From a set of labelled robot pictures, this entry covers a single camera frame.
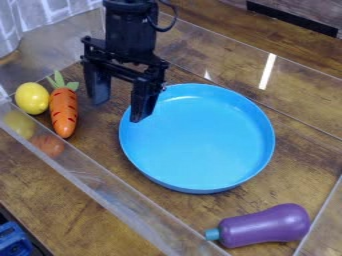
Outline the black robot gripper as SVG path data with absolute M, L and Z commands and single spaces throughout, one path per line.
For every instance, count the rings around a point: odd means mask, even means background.
M 155 54 L 156 33 L 169 27 L 157 26 L 159 6 L 156 0 L 103 0 L 105 9 L 105 37 L 81 39 L 83 73 L 88 97 L 93 105 L 109 100 L 111 77 L 133 81 L 131 91 L 129 121 L 140 122 L 152 112 L 164 91 L 160 75 L 168 64 Z M 141 73 L 124 64 L 144 65 L 149 79 L 137 78 Z

